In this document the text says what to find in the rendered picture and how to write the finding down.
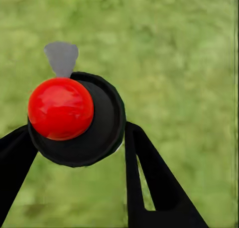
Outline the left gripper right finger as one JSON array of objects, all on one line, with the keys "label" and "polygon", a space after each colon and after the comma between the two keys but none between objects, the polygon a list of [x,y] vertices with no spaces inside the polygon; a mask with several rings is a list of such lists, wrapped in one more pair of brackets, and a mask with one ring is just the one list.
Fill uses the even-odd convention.
[{"label": "left gripper right finger", "polygon": [[[124,138],[128,228],[209,228],[145,131],[126,121]],[[144,208],[137,155],[156,211]]]}]

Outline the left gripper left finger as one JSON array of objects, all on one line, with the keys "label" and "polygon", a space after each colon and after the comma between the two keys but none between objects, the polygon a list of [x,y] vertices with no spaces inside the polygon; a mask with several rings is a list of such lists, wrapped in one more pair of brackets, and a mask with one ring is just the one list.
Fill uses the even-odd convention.
[{"label": "left gripper left finger", "polygon": [[0,228],[37,153],[28,125],[0,139]]}]

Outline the pesticide atomizer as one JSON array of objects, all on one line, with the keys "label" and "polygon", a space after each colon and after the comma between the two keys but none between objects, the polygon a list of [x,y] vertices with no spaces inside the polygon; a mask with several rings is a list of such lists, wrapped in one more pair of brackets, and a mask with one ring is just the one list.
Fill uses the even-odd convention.
[{"label": "pesticide atomizer", "polygon": [[34,146],[53,163],[91,166],[123,144],[124,102],[103,77],[72,72],[80,53],[69,42],[46,44],[56,75],[40,84],[28,102],[28,131]]}]

